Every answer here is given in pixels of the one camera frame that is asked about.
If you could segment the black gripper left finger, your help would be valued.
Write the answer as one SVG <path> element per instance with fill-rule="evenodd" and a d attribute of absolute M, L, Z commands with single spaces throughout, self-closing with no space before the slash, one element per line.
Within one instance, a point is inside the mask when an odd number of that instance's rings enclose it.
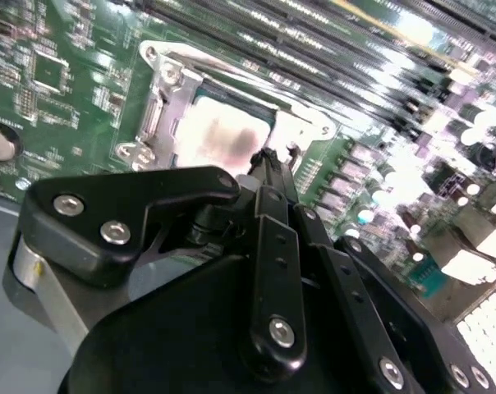
<path fill-rule="evenodd" d="M 109 290 L 147 259 L 192 257 L 208 267 L 244 259 L 250 268 L 241 357 L 260 378 L 287 378 L 307 345 L 293 205 L 281 164 L 256 153 L 246 182 L 218 167 L 103 174 L 39 181 L 21 210 L 27 247 L 78 283 Z"/>

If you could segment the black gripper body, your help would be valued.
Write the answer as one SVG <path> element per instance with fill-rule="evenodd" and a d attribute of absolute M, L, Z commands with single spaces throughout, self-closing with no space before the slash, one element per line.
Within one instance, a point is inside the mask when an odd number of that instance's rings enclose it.
<path fill-rule="evenodd" d="M 246 367 L 250 268 L 241 258 L 196 268 L 98 322 L 62 393 L 371 393 L 336 305 L 304 284 L 307 358 L 279 383 Z"/>

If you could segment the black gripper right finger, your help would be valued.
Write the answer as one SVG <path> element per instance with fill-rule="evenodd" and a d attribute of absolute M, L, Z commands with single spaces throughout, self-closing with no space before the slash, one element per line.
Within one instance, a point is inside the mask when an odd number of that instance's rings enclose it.
<path fill-rule="evenodd" d="M 488 371 L 361 242 L 331 241 L 319 215 L 299 204 L 292 173 L 279 164 L 293 205 L 301 271 L 319 289 L 310 301 L 330 360 L 354 393 L 495 393 Z"/>

